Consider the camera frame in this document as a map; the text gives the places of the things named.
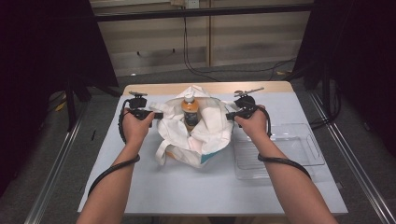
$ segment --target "clear plastic container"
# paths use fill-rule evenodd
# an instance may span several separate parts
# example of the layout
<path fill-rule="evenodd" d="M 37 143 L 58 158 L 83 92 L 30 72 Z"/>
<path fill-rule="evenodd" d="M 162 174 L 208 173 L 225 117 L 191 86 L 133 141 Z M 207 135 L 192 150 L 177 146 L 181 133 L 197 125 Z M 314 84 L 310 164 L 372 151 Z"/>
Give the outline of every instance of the clear plastic container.
<path fill-rule="evenodd" d="M 325 161 L 311 129 L 306 124 L 291 123 L 271 126 L 271 140 L 286 156 L 300 163 L 311 176 L 310 167 L 324 165 Z M 269 178 L 262 161 L 257 159 L 259 151 L 238 125 L 233 127 L 233 151 L 235 174 L 238 179 Z"/>

